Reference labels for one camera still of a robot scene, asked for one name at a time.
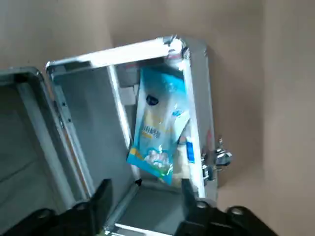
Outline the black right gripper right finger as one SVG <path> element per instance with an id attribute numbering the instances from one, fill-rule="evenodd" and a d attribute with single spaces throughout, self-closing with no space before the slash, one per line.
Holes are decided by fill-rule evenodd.
<path id="1" fill-rule="evenodd" d="M 189 179 L 181 180 L 185 219 L 177 228 L 178 236 L 273 236 L 275 232 L 244 206 L 226 211 L 195 197 Z"/>

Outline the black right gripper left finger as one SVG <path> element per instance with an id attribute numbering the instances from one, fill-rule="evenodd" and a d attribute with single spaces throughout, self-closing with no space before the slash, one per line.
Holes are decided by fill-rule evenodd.
<path id="1" fill-rule="evenodd" d="M 113 203 L 111 179 L 104 179 L 93 196 L 57 214 L 49 208 L 38 209 L 2 236 L 95 236 L 107 221 Z"/>

